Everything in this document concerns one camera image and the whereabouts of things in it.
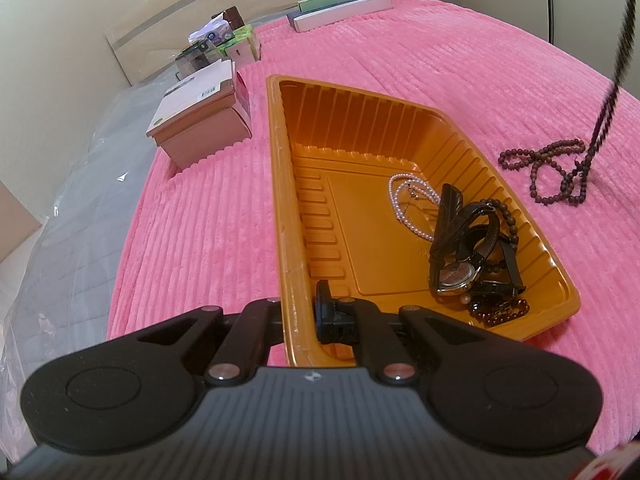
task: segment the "floor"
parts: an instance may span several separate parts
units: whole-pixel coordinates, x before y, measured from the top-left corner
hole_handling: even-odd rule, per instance
[[[0,263],[0,354],[4,349],[4,318],[18,295],[31,251],[41,234],[42,228],[34,232]]]

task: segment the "orange plastic tray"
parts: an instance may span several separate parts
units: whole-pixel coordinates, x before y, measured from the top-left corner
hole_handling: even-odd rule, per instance
[[[449,182],[465,202],[497,198],[509,206],[520,237],[516,259],[530,312],[492,332],[523,340],[578,311],[578,291],[546,238],[500,175],[443,113],[311,80],[272,76],[267,85],[280,290],[291,365],[344,366],[353,359],[350,348],[322,346],[316,338],[312,298],[322,279],[329,280],[334,297],[364,298],[383,312],[418,304],[483,328],[458,297],[430,291],[430,243],[398,222],[389,202],[388,180],[400,172],[420,176],[437,192]],[[411,200],[407,209],[427,232],[433,231],[436,213],[428,200]]]

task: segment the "gray ribbed panel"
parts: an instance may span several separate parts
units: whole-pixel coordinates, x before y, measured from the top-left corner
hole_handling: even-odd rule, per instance
[[[166,439],[110,457],[42,447],[8,476],[24,480],[565,480],[591,455],[503,457],[444,431],[410,390],[361,368],[262,368],[211,390]]]

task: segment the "watch face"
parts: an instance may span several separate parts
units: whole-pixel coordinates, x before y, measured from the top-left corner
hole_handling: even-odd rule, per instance
[[[476,270],[469,262],[456,262],[440,271],[441,286],[458,286],[470,280]]]

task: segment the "barcode label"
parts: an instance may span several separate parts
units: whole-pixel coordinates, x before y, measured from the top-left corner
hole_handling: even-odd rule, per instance
[[[210,88],[207,91],[204,91],[202,94],[200,94],[200,100],[202,99],[206,99],[207,97],[209,97],[211,94],[215,94],[218,90],[220,90],[220,86],[216,85],[213,88]]]

